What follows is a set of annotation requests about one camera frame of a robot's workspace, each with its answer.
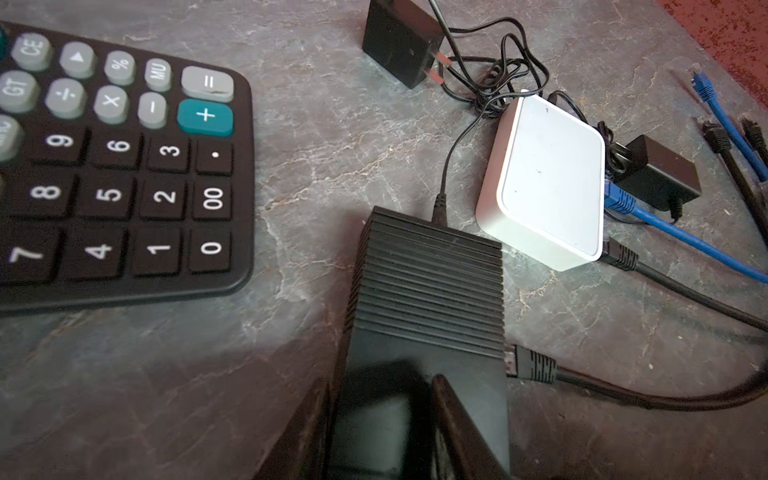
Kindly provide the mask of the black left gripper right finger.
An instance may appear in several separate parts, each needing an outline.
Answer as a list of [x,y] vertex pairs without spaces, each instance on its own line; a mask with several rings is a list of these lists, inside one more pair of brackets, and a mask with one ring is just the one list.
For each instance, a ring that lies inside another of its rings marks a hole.
[[431,383],[431,416],[436,479],[510,478],[442,374]]

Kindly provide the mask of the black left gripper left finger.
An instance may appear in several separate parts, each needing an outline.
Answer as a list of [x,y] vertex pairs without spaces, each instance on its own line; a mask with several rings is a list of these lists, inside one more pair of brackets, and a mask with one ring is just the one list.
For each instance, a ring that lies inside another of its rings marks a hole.
[[323,479],[330,418],[328,381],[309,388],[254,479]]

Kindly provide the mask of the black smartphone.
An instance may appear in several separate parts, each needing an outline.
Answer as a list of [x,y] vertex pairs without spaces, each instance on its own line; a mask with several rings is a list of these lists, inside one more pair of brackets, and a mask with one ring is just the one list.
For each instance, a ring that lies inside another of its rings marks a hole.
[[436,479],[444,375],[510,471],[498,242],[375,207],[360,235],[333,387],[330,479]]

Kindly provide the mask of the white network switch box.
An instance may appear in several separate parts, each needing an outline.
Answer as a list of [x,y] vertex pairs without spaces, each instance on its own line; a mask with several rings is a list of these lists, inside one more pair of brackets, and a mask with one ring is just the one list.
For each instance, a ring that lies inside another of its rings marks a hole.
[[500,117],[475,210],[479,228],[563,272],[603,249],[605,145],[588,123],[545,99],[515,99]]

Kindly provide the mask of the black power adapter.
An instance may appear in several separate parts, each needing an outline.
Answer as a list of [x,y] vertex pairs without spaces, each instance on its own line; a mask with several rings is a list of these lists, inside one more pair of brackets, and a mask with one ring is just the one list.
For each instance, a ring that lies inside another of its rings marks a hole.
[[439,22],[410,0],[372,0],[363,51],[408,89],[423,82],[445,38]]
[[682,206],[701,196],[695,164],[647,135],[609,147],[613,182],[655,210],[681,216]]

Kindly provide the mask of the black desk calculator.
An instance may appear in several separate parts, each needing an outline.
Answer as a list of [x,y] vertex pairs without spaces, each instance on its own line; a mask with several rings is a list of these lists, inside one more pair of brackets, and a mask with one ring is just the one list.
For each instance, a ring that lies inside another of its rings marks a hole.
[[2,313],[237,291],[254,140],[234,70],[3,21]]

